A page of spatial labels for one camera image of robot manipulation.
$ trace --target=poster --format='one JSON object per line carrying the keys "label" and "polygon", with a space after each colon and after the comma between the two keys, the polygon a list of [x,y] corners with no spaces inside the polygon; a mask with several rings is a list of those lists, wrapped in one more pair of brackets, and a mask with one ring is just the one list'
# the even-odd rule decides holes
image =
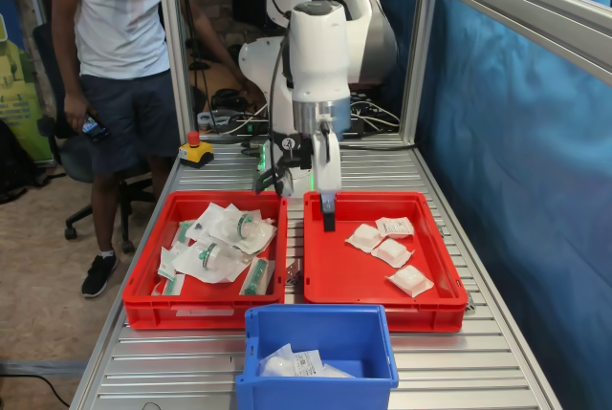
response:
{"label": "poster", "polygon": [[49,142],[38,133],[36,122],[41,117],[15,1],[0,0],[0,119],[7,123],[35,162],[53,157]]}

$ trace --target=backpack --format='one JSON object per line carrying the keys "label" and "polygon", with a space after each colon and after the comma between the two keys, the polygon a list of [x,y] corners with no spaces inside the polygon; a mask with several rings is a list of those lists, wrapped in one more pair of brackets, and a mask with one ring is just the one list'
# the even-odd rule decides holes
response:
{"label": "backpack", "polygon": [[9,126],[0,119],[0,205],[16,200],[28,191],[26,185],[44,187],[49,178],[37,178],[44,172],[38,168]]}

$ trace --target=red plastic bin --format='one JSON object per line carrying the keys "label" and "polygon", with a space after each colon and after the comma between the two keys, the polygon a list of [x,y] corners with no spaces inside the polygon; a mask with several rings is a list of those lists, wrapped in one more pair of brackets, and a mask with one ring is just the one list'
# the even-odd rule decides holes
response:
{"label": "red plastic bin", "polygon": [[[414,250],[407,265],[434,283],[433,289],[410,297],[388,276],[387,263],[345,242],[360,224],[376,227],[381,217],[407,217],[414,236],[397,240]],[[324,232],[320,199],[304,197],[304,297],[311,303],[384,305],[393,332],[457,332],[468,294],[425,197],[420,193],[340,193],[336,231]]]}
{"label": "red plastic bin", "polygon": [[[151,295],[162,280],[157,274],[162,247],[169,248],[181,221],[200,217],[210,203],[241,210],[261,210],[264,219],[276,219],[276,236],[260,254],[275,261],[273,279],[265,295],[239,295],[247,271],[233,283],[205,284],[186,275],[180,295]],[[133,329],[244,329],[245,311],[285,299],[287,254],[287,201],[273,193],[178,192],[168,196],[164,208],[132,273],[123,303]]]}

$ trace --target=office chair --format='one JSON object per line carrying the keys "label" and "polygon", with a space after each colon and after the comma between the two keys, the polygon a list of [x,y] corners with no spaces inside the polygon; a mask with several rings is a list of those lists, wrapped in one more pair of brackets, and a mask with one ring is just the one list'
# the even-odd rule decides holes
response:
{"label": "office chair", "polygon": [[[77,134],[68,124],[64,115],[64,85],[61,80],[59,66],[55,59],[54,44],[51,34],[51,25],[45,23],[33,30],[34,42],[40,52],[45,72],[51,83],[55,96],[56,115],[55,119],[43,117],[38,121],[39,133],[49,139],[49,145],[57,163],[61,164],[66,174],[81,183],[92,183],[94,172],[92,169],[92,157],[89,152],[91,142],[84,135]],[[123,174],[124,179],[142,176],[149,172],[146,160],[142,158],[138,164],[132,166]],[[132,213],[132,202],[155,203],[152,193],[144,190],[152,185],[151,179],[145,179],[133,183],[122,181],[120,184],[119,207],[121,216],[121,249],[125,253],[134,252],[134,244],[129,239],[129,216]],[[92,206],[87,205],[66,219],[66,230],[64,237],[67,240],[74,240],[77,237],[77,230],[74,224],[77,221],[92,214]]]}

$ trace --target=blue bin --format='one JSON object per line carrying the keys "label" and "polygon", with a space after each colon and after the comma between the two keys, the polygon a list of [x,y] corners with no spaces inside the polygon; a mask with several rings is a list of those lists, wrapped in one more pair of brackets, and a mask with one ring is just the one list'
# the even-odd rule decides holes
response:
{"label": "blue bin", "polygon": [[[238,410],[387,410],[399,380],[383,306],[269,305],[245,317]],[[355,378],[259,377],[259,361],[287,343]]]}

